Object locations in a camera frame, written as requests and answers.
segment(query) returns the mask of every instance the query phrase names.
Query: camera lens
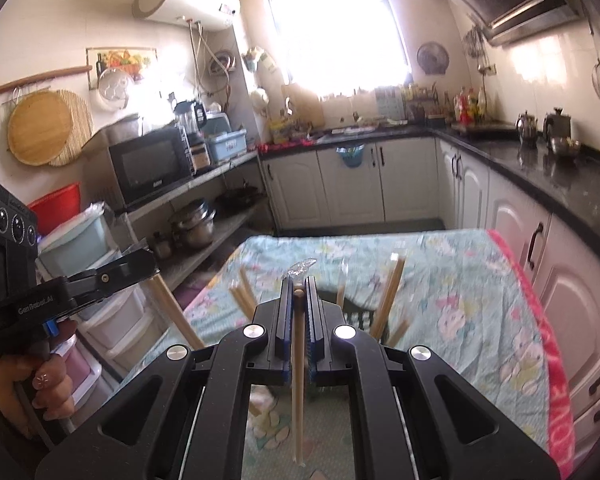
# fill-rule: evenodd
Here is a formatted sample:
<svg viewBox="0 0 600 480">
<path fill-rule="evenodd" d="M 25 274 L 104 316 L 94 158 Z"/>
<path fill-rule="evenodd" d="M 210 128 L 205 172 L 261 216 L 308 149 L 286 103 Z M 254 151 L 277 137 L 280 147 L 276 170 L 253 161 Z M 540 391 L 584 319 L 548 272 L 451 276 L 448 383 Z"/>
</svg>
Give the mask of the camera lens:
<svg viewBox="0 0 600 480">
<path fill-rule="evenodd" d="M 27 227 L 27 242 L 29 242 L 30 246 L 36 244 L 36 230 L 33 228 L 33 225 Z"/>
<path fill-rule="evenodd" d="M 11 233 L 13 234 L 13 239 L 21 244 L 22 240 L 24 240 L 24 223 L 18 215 L 14 216 L 13 221 L 11 221 Z"/>
<path fill-rule="evenodd" d="M 0 208 L 0 232 L 7 232 L 7 228 L 9 227 L 9 216 L 7 215 L 7 210 L 3 207 Z"/>
</svg>

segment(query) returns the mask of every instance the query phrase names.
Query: kitchen cabinet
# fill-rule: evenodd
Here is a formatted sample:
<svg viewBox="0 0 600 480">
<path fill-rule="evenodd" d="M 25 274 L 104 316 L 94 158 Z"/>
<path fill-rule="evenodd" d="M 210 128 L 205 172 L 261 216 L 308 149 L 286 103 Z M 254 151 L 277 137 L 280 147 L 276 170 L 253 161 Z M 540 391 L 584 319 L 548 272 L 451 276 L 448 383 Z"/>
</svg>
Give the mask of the kitchen cabinet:
<svg viewBox="0 0 600 480">
<path fill-rule="evenodd" d="M 455 229 L 458 222 L 458 180 L 456 179 L 458 150 L 444 140 L 438 139 L 436 143 L 438 146 L 440 218 L 445 228 Z"/>
<path fill-rule="evenodd" d="M 600 399 L 600 261 L 556 216 L 534 291 L 558 339 L 577 418 Z"/>
<path fill-rule="evenodd" d="M 487 221 L 489 168 L 464 152 L 456 160 L 458 228 L 484 229 Z"/>
<path fill-rule="evenodd" d="M 336 148 L 318 152 L 331 225 L 371 224 L 384 221 L 380 159 L 375 144 L 366 144 L 362 163 L 345 165 Z"/>
<path fill-rule="evenodd" d="M 437 218 L 436 141 L 388 140 L 376 147 L 386 221 Z"/>
<path fill-rule="evenodd" d="M 531 282 L 538 270 L 550 216 L 520 188 L 491 171 L 486 228 L 499 232 Z"/>
<path fill-rule="evenodd" d="M 331 224 L 315 152 L 265 160 L 262 166 L 280 229 Z"/>
</svg>

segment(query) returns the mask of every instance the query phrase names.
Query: kettle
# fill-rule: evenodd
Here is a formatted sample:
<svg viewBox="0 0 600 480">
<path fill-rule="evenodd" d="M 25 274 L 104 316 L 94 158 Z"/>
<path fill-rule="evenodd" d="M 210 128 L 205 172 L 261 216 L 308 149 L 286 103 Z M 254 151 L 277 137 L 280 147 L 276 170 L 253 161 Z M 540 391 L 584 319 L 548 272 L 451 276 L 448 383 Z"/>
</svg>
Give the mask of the kettle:
<svg viewBox="0 0 600 480">
<path fill-rule="evenodd" d="M 176 121 L 183 128 L 189 139 L 189 145 L 193 146 L 204 141 L 201 132 L 202 126 L 206 124 L 206 110 L 200 101 L 182 101 L 173 109 Z"/>
<path fill-rule="evenodd" d="M 533 147 L 538 138 L 538 120 L 525 111 L 516 121 L 516 131 L 520 136 L 520 143 Z"/>
<path fill-rule="evenodd" d="M 547 114 L 544 118 L 542 136 L 547 144 L 552 137 L 571 137 L 571 117 L 562 114 L 562 108 L 554 108 L 555 114 Z"/>
</svg>

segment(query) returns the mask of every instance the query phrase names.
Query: silver screw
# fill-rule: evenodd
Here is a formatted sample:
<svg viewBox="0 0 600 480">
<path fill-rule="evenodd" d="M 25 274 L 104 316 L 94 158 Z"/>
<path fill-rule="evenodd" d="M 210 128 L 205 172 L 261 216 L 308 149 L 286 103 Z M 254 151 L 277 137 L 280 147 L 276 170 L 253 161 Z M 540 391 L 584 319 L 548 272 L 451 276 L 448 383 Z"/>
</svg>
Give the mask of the silver screw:
<svg viewBox="0 0 600 480">
<path fill-rule="evenodd" d="M 173 345 L 167 350 L 167 357 L 172 361 L 180 361 L 180 359 L 186 357 L 188 352 L 189 350 L 185 346 Z"/>
<path fill-rule="evenodd" d="M 260 337 L 262 334 L 264 334 L 264 327 L 261 327 L 260 325 L 256 324 L 247 325 L 242 330 L 242 333 L 251 339 L 256 339 L 257 337 Z"/>
<path fill-rule="evenodd" d="M 426 361 L 431 357 L 431 350 L 426 346 L 414 346 L 411 349 L 411 357 L 418 361 Z"/>
<path fill-rule="evenodd" d="M 340 339 L 351 339 L 356 335 L 356 329 L 349 325 L 337 326 L 333 331 Z"/>
</svg>

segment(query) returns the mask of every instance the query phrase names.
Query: black countertop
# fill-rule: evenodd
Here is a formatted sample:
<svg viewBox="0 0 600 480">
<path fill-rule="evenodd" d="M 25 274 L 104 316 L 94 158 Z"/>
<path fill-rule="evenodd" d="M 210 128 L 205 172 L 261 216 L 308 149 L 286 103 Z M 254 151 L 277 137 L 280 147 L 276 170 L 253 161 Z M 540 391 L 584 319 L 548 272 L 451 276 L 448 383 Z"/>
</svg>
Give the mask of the black countertop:
<svg viewBox="0 0 600 480">
<path fill-rule="evenodd" d="M 583 154 L 573 162 L 558 160 L 541 140 L 534 150 L 522 148 L 510 134 L 471 139 L 450 128 L 407 126 L 360 136 L 324 136 L 311 146 L 261 153 L 260 159 L 409 137 L 439 137 L 475 155 L 558 215 L 600 258 L 600 161 Z"/>
</svg>

